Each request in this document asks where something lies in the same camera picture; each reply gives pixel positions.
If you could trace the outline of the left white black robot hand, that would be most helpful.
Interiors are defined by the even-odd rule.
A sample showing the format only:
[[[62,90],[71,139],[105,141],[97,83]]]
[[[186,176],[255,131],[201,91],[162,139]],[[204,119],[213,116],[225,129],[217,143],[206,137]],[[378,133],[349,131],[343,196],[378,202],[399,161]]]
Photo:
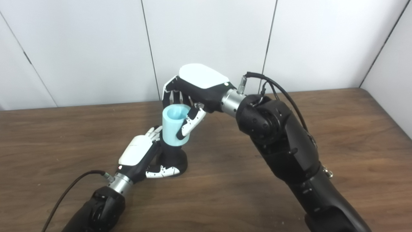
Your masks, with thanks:
[[[188,167],[187,155],[181,146],[163,140],[162,126],[150,128],[135,136],[118,160],[116,176],[125,176],[132,183],[146,178],[176,177]]]

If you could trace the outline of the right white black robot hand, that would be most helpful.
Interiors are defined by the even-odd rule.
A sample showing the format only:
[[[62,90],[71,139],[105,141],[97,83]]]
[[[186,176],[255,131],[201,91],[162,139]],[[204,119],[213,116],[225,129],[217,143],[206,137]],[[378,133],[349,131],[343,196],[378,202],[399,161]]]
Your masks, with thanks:
[[[222,99],[225,94],[235,90],[234,85],[221,73],[205,65],[192,63],[180,68],[179,74],[163,86],[162,104],[189,106],[189,112],[176,133],[183,140],[203,120],[207,113],[223,112]]]

